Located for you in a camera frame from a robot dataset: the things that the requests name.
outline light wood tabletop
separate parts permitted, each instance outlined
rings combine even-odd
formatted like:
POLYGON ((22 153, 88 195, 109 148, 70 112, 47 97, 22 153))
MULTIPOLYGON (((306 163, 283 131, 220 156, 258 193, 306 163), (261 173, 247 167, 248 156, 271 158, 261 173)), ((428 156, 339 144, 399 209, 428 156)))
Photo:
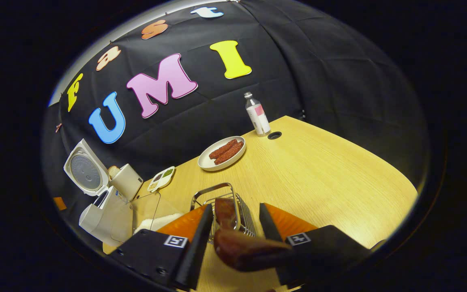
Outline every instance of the light wood tabletop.
MULTIPOLYGON (((417 200, 415 187, 403 174, 348 140, 288 116, 270 127, 282 136, 270 140, 255 131, 242 135, 244 155, 224 170, 206 172, 198 166, 198 157, 176 166, 170 184, 158 190, 161 199, 186 213, 196 192, 231 183, 251 211, 257 236, 264 236, 259 204, 269 203, 319 228, 334 225, 366 248, 387 240, 417 200)), ((149 183, 144 182, 140 196, 148 193, 149 183)), ((105 253, 112 250, 104 245, 105 253)), ((274 268, 237 272, 207 244, 198 291, 263 292, 279 286, 274 268)))

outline letter m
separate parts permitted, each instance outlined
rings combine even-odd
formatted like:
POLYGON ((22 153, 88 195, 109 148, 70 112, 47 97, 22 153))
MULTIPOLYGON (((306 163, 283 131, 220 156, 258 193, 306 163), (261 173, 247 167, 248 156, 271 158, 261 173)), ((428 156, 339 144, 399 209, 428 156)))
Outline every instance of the letter m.
POLYGON ((141 116, 148 118, 158 111, 158 105, 152 103, 149 96, 167 104, 169 101, 168 85, 172 88, 172 98, 182 98, 195 91, 198 84, 189 79, 180 64, 180 54, 173 54, 160 62, 158 79, 143 73, 136 75, 127 83, 133 89, 143 109, 141 116))

